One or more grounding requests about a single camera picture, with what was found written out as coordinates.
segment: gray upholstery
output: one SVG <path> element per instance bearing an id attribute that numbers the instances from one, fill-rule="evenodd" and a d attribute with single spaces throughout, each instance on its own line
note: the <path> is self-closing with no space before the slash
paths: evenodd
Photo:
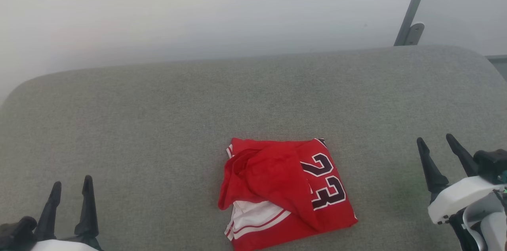
<path id="1" fill-rule="evenodd" d="M 230 250 L 219 211 L 232 137 L 323 137 L 359 223 L 273 250 L 459 250 L 427 215 L 422 136 L 451 182 L 445 140 L 507 148 L 507 84 L 457 47 L 398 47 L 97 68 L 35 78 L 0 110 L 0 222 L 38 219 L 62 181 L 72 235 L 92 175 L 102 247 Z"/>

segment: jersey number print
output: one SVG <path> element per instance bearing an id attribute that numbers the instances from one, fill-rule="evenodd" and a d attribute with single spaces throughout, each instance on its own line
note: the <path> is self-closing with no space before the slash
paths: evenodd
<path id="1" fill-rule="evenodd" d="M 303 170 L 306 173 L 313 175 L 314 177 L 324 177 L 325 175 L 331 173 L 333 171 L 333 164 L 329 160 L 328 156 L 319 153 L 317 155 L 312 156 L 315 164 L 320 163 L 321 167 L 315 166 L 313 164 L 301 162 L 301 166 L 303 166 Z M 336 204 L 345 200 L 345 192 L 343 191 L 342 183 L 335 176 L 326 177 L 326 182 L 328 186 L 321 188 L 317 191 L 317 199 L 312 200 L 313 210 L 316 211 L 319 208 L 326 207 L 331 204 Z M 335 188 L 335 193 L 330 193 L 330 187 Z"/>

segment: metal pole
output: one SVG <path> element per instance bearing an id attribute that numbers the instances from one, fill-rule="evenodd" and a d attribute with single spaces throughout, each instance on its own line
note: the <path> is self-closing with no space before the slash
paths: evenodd
<path id="1" fill-rule="evenodd" d="M 407 13 L 403 19 L 402 26 L 400 27 L 400 32 L 398 32 L 394 46 L 402 46 L 405 44 L 405 40 L 409 34 L 410 26 L 414 21 L 415 13 L 417 12 L 420 2 L 421 0 L 410 1 L 409 8 L 407 9 Z"/>

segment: white stripe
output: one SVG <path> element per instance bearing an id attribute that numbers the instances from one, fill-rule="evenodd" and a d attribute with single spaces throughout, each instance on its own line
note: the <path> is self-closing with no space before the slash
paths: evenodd
<path id="1" fill-rule="evenodd" d="M 236 208 L 233 206 L 232 207 L 232 214 L 231 214 L 231 220 L 229 222 L 229 224 L 227 224 L 227 228 L 225 229 L 225 232 L 224 234 L 227 235 L 227 232 L 229 231 L 229 229 L 231 228 L 233 222 L 234 222 L 234 214 L 236 213 Z"/>
<path id="2" fill-rule="evenodd" d="M 241 236 L 243 236 L 243 235 L 245 235 L 247 233 L 251 233 L 251 232 L 255 232 L 255 231 L 261 231 L 261 230 L 266 230 L 266 229 L 268 229 L 270 227 L 273 227 L 273 226 L 277 225 L 278 223 L 280 223 L 282 220 L 284 220 L 289 215 L 290 215 L 290 211 L 284 211 L 279 217 L 277 217 L 272 222 L 266 224 L 265 226 L 261 226 L 261 227 L 245 227 L 242 230 L 240 230 L 238 233 L 234 233 L 234 239 L 238 239 L 238 238 L 240 238 Z"/>
<path id="3" fill-rule="evenodd" d="M 229 233 L 229 235 L 227 236 L 227 238 L 228 238 L 230 241 L 232 241 L 232 239 L 234 238 L 234 233 L 232 232 L 232 230 L 231 230 L 231 232 Z"/>
<path id="4" fill-rule="evenodd" d="M 229 145 L 229 150 L 231 151 L 231 155 L 230 155 L 230 156 L 231 156 L 231 158 L 232 158 L 232 157 L 234 157 L 234 154 L 232 154 L 232 144 L 231 144 L 231 145 Z"/>
<path id="5" fill-rule="evenodd" d="M 269 201 L 259 203 L 235 201 L 234 206 L 236 213 L 233 231 L 238 231 L 247 225 L 261 226 L 284 211 L 283 208 Z"/>

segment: folded jersey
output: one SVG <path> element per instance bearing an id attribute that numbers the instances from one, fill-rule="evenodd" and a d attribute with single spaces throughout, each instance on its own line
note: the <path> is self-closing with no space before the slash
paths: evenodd
<path id="1" fill-rule="evenodd" d="M 233 205 L 225 231 L 249 251 L 350 227 L 357 222 L 323 139 L 232 139 L 219 208 Z"/>

